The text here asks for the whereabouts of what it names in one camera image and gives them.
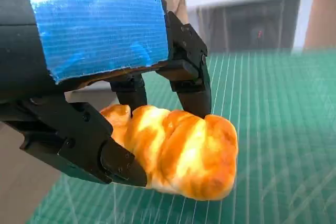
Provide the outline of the bare black left hand, blue tape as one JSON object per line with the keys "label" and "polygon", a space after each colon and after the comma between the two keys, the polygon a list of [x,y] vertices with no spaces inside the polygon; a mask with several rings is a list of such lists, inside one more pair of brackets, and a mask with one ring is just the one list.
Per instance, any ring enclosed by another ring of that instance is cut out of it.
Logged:
{"label": "bare black left hand, blue tape", "polygon": [[183,109],[210,114],[207,47],[165,0],[1,0],[1,122],[21,149],[71,176],[144,187],[145,171],[114,127],[65,92],[110,83],[131,109],[147,103],[142,73],[169,80]]}

